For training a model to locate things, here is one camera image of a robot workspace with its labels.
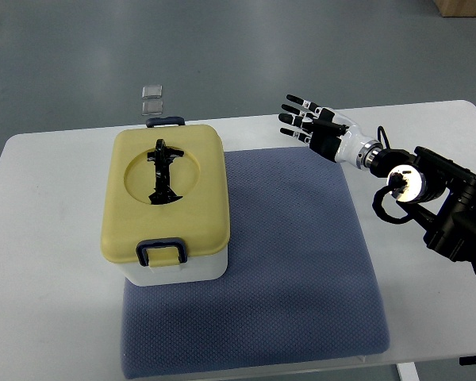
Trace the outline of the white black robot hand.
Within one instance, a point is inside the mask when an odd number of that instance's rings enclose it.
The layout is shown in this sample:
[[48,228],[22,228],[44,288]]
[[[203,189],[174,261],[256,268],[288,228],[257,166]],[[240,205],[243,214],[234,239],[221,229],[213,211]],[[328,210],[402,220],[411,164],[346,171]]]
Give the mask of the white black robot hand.
[[333,163],[349,163],[365,170],[384,145],[362,134],[361,128],[350,118],[315,102],[288,94],[288,104],[278,119],[285,126],[280,133],[299,140]]

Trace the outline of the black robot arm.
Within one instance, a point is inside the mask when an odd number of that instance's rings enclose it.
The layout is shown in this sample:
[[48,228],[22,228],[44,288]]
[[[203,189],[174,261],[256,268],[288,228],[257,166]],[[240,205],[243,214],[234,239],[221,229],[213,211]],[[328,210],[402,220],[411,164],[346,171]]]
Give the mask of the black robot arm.
[[383,149],[370,173],[386,185],[373,198],[376,215],[390,224],[415,221],[427,248],[476,275],[476,174],[428,148]]

